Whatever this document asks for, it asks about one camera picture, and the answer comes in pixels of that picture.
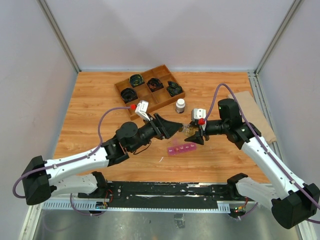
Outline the clear capsule bottle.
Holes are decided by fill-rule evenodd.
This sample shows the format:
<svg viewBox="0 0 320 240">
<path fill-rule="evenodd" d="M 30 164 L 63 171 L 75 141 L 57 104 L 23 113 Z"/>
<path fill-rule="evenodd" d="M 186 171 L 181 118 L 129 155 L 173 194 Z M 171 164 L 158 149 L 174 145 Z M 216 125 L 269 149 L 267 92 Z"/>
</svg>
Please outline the clear capsule bottle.
<svg viewBox="0 0 320 240">
<path fill-rule="evenodd" d="M 183 133 L 187 138 L 189 138 L 193 136 L 198 130 L 199 127 L 197 125 L 184 124 L 179 132 Z"/>
</svg>

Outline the pink weekly pill organizer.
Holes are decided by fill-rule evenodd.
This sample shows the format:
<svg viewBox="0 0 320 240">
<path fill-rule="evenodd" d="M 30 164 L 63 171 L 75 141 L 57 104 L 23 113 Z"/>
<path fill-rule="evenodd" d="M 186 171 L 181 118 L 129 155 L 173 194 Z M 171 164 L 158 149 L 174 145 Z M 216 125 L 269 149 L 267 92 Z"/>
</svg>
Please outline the pink weekly pill organizer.
<svg viewBox="0 0 320 240">
<path fill-rule="evenodd" d="M 171 141 L 171 145 L 167 147 L 167 154 L 169 156 L 175 156 L 179 154 L 184 154 L 188 152 L 195 151 L 197 149 L 197 145 L 193 142 L 182 142 L 177 138 L 174 138 Z"/>
</svg>

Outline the white cap pill bottle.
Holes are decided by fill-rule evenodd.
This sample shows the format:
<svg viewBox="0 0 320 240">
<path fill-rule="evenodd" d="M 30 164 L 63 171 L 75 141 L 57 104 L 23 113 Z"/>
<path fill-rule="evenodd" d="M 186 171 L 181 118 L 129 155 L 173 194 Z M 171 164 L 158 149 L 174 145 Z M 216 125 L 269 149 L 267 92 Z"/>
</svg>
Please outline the white cap pill bottle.
<svg viewBox="0 0 320 240">
<path fill-rule="evenodd" d="M 175 103 L 175 111 L 182 114 L 185 111 L 186 102 L 183 98 L 179 98 Z"/>
</svg>

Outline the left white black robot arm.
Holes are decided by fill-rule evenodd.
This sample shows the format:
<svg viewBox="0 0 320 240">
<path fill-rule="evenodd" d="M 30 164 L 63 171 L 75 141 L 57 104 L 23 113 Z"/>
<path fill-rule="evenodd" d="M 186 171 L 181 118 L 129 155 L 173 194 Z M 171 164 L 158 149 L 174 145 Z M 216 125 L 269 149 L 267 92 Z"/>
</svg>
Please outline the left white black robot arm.
<svg viewBox="0 0 320 240">
<path fill-rule="evenodd" d="M 147 147 L 152 139 L 170 139 L 183 127 L 182 123 L 165 120 L 154 114 L 144 125 L 138 127 L 127 121 L 116 130 L 113 138 L 97 147 L 69 157 L 44 160 L 41 155 L 33 157 L 22 174 L 26 204 L 43 203 L 55 195 L 81 193 L 101 198 L 107 193 L 107 185 L 94 173 L 79 179 L 79 174 L 110 167 L 129 159 L 129 154 Z"/>
</svg>

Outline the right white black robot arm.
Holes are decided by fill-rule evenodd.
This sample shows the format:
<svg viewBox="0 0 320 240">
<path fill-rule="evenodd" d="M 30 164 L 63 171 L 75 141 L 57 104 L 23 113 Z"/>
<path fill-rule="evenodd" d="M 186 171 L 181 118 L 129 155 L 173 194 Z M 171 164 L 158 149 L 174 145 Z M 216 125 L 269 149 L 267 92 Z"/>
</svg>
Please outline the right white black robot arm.
<svg viewBox="0 0 320 240">
<path fill-rule="evenodd" d="M 244 173 L 238 173 L 227 180 L 227 196 L 232 200 L 247 197 L 261 204 L 285 229 L 303 221 L 310 222 L 319 209 L 320 189 L 314 183 L 306 184 L 280 160 L 259 130 L 244 121 L 234 99 L 220 100 L 218 111 L 218 120 L 207 120 L 205 109 L 194 108 L 190 125 L 195 128 L 195 133 L 186 141 L 203 145 L 210 136 L 226 135 L 255 162 L 272 184 L 267 187 Z"/>
</svg>

